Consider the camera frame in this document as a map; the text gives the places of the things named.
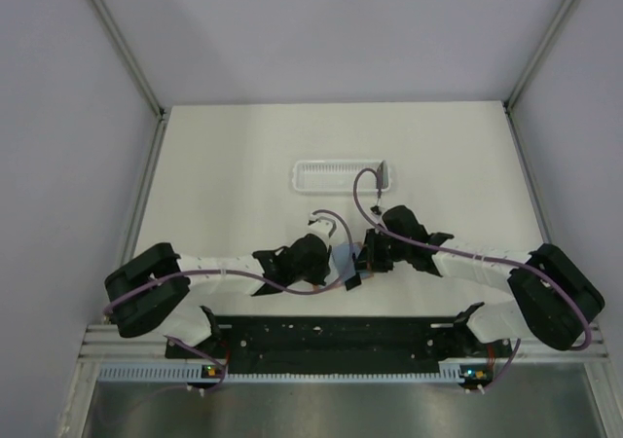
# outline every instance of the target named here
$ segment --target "gray wall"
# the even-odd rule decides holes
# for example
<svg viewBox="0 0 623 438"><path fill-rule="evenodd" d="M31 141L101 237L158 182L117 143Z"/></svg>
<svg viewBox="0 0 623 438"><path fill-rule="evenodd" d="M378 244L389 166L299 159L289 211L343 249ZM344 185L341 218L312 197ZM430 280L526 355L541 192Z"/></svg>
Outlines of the gray wall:
<svg viewBox="0 0 623 438"><path fill-rule="evenodd" d="M606 298L623 379L623 0L582 0L522 99L518 124L554 237Z"/></svg>
<svg viewBox="0 0 623 438"><path fill-rule="evenodd" d="M86 0L0 0L0 434L52 436L154 119Z"/></svg>
<svg viewBox="0 0 623 438"><path fill-rule="evenodd" d="M106 0L164 105L497 100L562 0Z"/></svg>

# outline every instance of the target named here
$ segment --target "metal panel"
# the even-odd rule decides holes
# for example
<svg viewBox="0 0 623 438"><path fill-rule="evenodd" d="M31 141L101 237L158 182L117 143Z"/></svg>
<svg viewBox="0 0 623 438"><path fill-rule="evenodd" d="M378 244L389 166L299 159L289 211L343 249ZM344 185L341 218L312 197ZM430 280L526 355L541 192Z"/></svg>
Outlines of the metal panel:
<svg viewBox="0 0 623 438"><path fill-rule="evenodd" d="M219 392L169 390L160 384L97 386L84 438L477 437L598 438L581 366L517 367L490 394L465 395L458 386L409 384L236 384Z"/></svg>

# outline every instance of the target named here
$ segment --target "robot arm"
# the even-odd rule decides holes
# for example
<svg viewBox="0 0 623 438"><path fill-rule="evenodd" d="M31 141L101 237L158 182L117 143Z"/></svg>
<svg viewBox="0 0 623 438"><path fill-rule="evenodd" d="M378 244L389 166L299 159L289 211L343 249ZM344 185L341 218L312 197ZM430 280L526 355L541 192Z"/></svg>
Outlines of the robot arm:
<svg viewBox="0 0 623 438"><path fill-rule="evenodd" d="M330 272L329 239L335 230L332 220L313 217L307 234L291 246L234 258L178 255L170 243L159 243L106 278L110 301L120 302L111 318L124 338L156 332L196 346L218 329L211 311L202 305L206 296L209 300L217 293L260 296L279 292L262 278L285 288L299 280L323 285ZM169 279L166 283L140 296L128 296L153 278L164 276Z"/></svg>
<svg viewBox="0 0 623 438"><path fill-rule="evenodd" d="M451 234L429 234L405 206L388 210L382 220L388 231L420 243L440 249L487 255L489 260L518 261L537 268L557 281L589 322L604 308L602 295L555 245L544 243L531 252L477 248ZM502 262L469 259L417 247L371 229L366 234L356 268L359 271L385 273L391 271L393 264L399 261L406 261L417 271L473 280L512 295L515 299L513 301L479 304L475 310L470 310L467 327L481 343L506 338L521 339L532 334L552 348L568 350L582 333L578 317L551 287L530 271L516 269Z"/></svg>

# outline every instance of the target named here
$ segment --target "white cable tray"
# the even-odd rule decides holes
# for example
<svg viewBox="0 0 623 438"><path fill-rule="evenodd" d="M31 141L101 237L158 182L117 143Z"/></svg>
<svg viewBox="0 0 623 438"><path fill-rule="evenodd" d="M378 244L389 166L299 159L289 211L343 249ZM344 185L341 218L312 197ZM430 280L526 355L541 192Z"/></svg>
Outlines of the white cable tray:
<svg viewBox="0 0 623 438"><path fill-rule="evenodd" d="M104 363L99 371L104 383L215 383L202 378L202 365L154 363ZM441 364L439 373L382 375L253 374L227 376L226 383L462 383L459 365Z"/></svg>

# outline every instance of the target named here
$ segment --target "purple cable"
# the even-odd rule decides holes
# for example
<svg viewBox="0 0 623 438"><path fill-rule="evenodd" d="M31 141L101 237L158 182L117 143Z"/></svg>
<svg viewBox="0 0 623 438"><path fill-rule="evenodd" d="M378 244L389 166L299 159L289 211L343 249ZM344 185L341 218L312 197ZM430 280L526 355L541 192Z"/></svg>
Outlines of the purple cable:
<svg viewBox="0 0 623 438"><path fill-rule="evenodd" d="M185 348L187 350L189 350L190 352L194 353L195 355L198 355L199 357L202 357L206 360L209 360L210 362L218 365L220 368L223 369L223 374L221 375L219 381L217 384L215 384L213 387L211 387L210 389L205 389L205 391L212 393L215 390L218 390L219 388L222 387L223 382L225 381L225 378L227 377L227 371L228 371L228 366L227 365L223 365L222 363L218 362L217 360L215 360L214 358L212 358L210 355L208 355L207 353L201 352L200 350L197 350L193 347L190 347L186 344L184 344L182 341L180 341L179 339L176 338L172 338L170 336L166 336L167 339L169 339L170 341L172 341L173 343L177 344L178 346ZM146 395L145 397L139 399L138 401L136 401L134 404L132 404L127 411L125 411L123 414L121 414L119 417L116 417L113 420L109 420L104 416L104 411L102 409L102 405L101 405L101 401L97 401L97 406L96 406L96 411L97 411L97 418L99 419L99 421L106 427L110 428L112 426L118 425L119 423L121 423L122 421L124 421L125 419L127 419L134 411L136 411L136 409L138 409L140 406L142 406L143 404L145 404L146 402L151 401L153 398L155 398L156 396L160 395L163 392L168 392L168 391L173 391L175 389L186 389L187 386L182 386L180 384L175 384L175 385L171 385L171 386L165 386L162 387L160 389L155 390L154 392Z"/></svg>
<svg viewBox="0 0 623 438"><path fill-rule="evenodd" d="M561 288L561 286L558 285L558 283L554 279L552 279L549 275L547 275L543 271L537 268L533 268L532 266L527 265L526 263L521 263L519 261L507 260L505 258L495 258L493 256L477 255L475 253L469 253L467 251L456 250L454 248L444 248L442 246L429 245L427 243L422 243L420 241L412 240L410 238L402 237L399 234L395 234L394 232L391 232L385 229L384 227L380 226L376 222L374 222L374 220L371 219L370 216L368 216L368 214L366 214L365 210L363 209L363 206L361 205L361 202L359 201L359 196L357 195L357 186L359 184L359 179L366 172L372 172L375 174L375 176L377 174L377 172L373 168L364 168L363 170L361 170L354 179L354 184L352 185L352 196L354 197L354 204L355 206L357 206L357 209L359 210L363 218L366 221L368 221L368 223L372 227L374 227L377 231L383 234L386 234L390 237L394 237L400 241L404 241L405 243L409 243L411 245L418 246L420 248L425 248L427 250L441 251L444 253L450 253L453 255L461 256L463 258L477 259L480 261L486 261L488 263L497 263L500 265L511 266L514 268L521 268L523 270L530 271L531 273L538 276L541 280L544 280L545 282L547 282L552 287L552 289L556 291L556 293L569 305L569 307L571 308L575 316L577 316L580 323L582 324L582 328L584 329L584 342L580 344L579 346L572 347L570 350L584 350L593 342L593 335L591 333L591 327L589 326L588 321L586 320L586 317L584 316L584 313L582 313L582 310L575 304L575 302L571 299L571 297L567 295L567 293Z"/></svg>
<svg viewBox="0 0 623 438"><path fill-rule="evenodd" d="M203 357L206 360L209 360L210 362L212 362L214 365L220 367L220 368L225 368L225 365L223 365L221 362L219 362L218 360L216 360L214 357L212 357L211 355L205 353L205 352L201 352L200 350L189 346L188 344L184 343L183 341L174 338L172 336L165 336L169 341L171 341L172 343L182 347L185 350L188 350L189 352L193 353L194 355L198 356L198 357Z"/></svg>
<svg viewBox="0 0 623 438"><path fill-rule="evenodd" d="M344 219L342 219L342 216L340 216L338 213L333 212L329 209L318 209L317 211L314 211L313 214L329 214L330 216L335 217L338 221L340 221L340 224L342 224L342 226L344 227L344 230L347 233L347 238L348 238L348 248L349 248L349 254L353 254L354 253L354 243L352 242L352 234L350 233L350 229L348 228L348 225L346 223L346 221ZM294 295L317 295L317 294L321 294L323 292L326 292L327 290L331 290L333 289L339 282L342 281L342 279L344 278L344 274L346 274L346 272L348 271L348 269L350 268L350 266L352 265L352 261L347 261L347 265L344 267L344 269L342 270L342 272L340 273L340 275L338 275L338 277L331 282L330 284L326 285L325 287L322 287L319 290L295 290L295 289L290 289L288 287L284 287L280 284L277 284L276 282L273 282L269 279L266 279L265 277L262 277L260 275L257 274L253 274L253 273L248 273L246 271L239 271L239 270L225 270L225 274L231 274L231 275L239 275L242 277L249 277L251 279L256 279L259 280L261 282L264 282L265 284L270 285L271 287L274 287L275 289L279 289L283 292L287 292L288 294L294 294ZM149 282L146 282L145 284L136 287L135 289L130 290L129 292L127 292L126 294L122 295L121 297L115 299L114 301L112 301L110 304L108 304L105 308L104 308L104 314L110 314L113 312L113 310L118 307L120 304L127 302L129 299L131 299L132 297L137 296L138 294L141 294L147 290L150 290L164 282L167 282L170 279L173 279L174 277L180 277L180 276L189 276L189 275L217 275L217 274L221 274L222 270L189 270L189 271L181 271L179 273L173 273L173 274L167 274L163 277L160 277L158 279L155 280L150 280Z"/></svg>
<svg viewBox="0 0 623 438"><path fill-rule="evenodd" d="M515 346L513 347L513 351L510 352L510 355L508 356L508 360L506 360L506 363L501 368L499 373L495 375L494 379L489 384L487 384L486 386L483 386L483 389L485 391L488 391L489 389L491 389L494 384L496 384L502 379L502 377L506 376L506 374L508 373L508 370L510 369L510 364L513 363L513 360L515 360L515 356L517 355L517 352L519 351L519 346L521 345L521 343L522 343L522 340L518 339L517 343L515 343Z"/></svg>

